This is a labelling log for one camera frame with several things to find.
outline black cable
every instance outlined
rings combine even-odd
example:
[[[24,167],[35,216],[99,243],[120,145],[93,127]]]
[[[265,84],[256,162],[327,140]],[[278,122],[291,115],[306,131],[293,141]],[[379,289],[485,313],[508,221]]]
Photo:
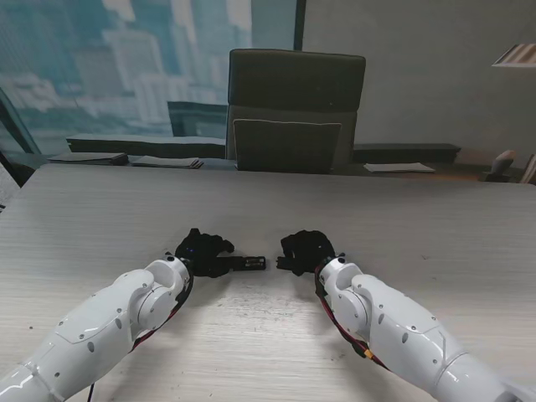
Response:
[[[95,383],[91,385],[90,394],[87,397],[87,402],[91,402],[91,397],[93,396],[93,389],[95,389]]]

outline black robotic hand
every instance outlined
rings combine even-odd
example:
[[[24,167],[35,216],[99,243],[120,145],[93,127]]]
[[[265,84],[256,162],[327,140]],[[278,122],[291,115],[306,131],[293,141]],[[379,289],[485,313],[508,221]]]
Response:
[[[232,253],[235,247],[221,236],[201,234],[199,229],[191,229],[188,236],[178,245],[175,255],[189,261],[189,269],[194,276],[218,276],[229,273],[229,264],[218,262],[218,255],[224,251]]]
[[[326,235],[318,230],[301,230],[281,240],[285,257],[277,259],[277,268],[292,271],[296,276],[314,272],[335,258],[335,250]]]

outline wooden table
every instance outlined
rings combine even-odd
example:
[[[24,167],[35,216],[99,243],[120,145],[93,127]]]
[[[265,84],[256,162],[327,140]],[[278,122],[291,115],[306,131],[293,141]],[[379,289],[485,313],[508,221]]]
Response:
[[[268,270],[196,279],[95,402],[431,401],[353,352],[311,276],[274,267],[279,240],[307,228],[500,374],[536,384],[535,210],[528,185],[48,165],[0,215],[0,372],[93,291],[199,227],[265,255]]]

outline dark desk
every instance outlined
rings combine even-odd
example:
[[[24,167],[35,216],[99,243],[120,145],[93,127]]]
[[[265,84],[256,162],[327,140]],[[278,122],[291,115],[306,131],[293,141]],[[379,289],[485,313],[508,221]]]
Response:
[[[202,159],[205,170],[235,170],[236,161],[225,159]],[[467,180],[477,181],[481,173],[489,170],[489,166],[466,165],[459,163],[425,163],[435,169],[435,173],[371,173],[363,167],[363,163],[350,163],[346,167],[336,168],[332,174],[336,176],[367,176],[371,178],[423,178],[429,180]],[[511,167],[507,175],[514,181],[521,178],[523,170]]]

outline red cable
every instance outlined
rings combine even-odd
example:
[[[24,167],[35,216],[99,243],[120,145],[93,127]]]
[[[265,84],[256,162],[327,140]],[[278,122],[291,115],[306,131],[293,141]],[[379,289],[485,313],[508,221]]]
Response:
[[[317,280],[317,278],[318,278],[317,275],[318,275],[318,272],[320,271],[320,268],[321,268],[321,266],[318,266],[318,267],[315,269],[315,280]],[[317,294],[317,296],[318,296],[318,298],[320,299],[320,302],[321,302],[321,304],[322,304],[322,307],[324,307],[324,310],[325,310],[327,316],[328,316],[329,319],[333,322],[333,324],[335,324],[335,326],[337,327],[337,329],[339,330],[339,332],[340,332],[341,334],[343,334],[343,336],[346,336],[347,338],[349,338],[349,339],[350,339],[350,343],[351,343],[352,345],[357,345],[357,346],[359,346],[359,348],[361,348],[361,350],[363,350],[363,352],[366,352],[367,350],[369,350],[369,346],[367,345],[366,342],[357,340],[357,339],[354,338],[352,335],[350,335],[348,332],[346,332],[346,331],[344,330],[343,327],[341,327],[341,324],[338,323],[337,319],[335,318],[335,316],[334,316],[334,314],[333,314],[333,312],[332,312],[332,309],[331,309],[330,306],[327,304],[326,299],[325,299],[324,297],[318,295],[318,294]],[[385,364],[383,364],[382,361],[381,361],[379,358],[377,358],[376,356],[373,355],[373,357],[371,358],[371,360],[372,360],[373,362],[375,362],[376,364],[378,364],[379,366],[383,367],[384,369],[390,371],[390,370],[385,366]]]

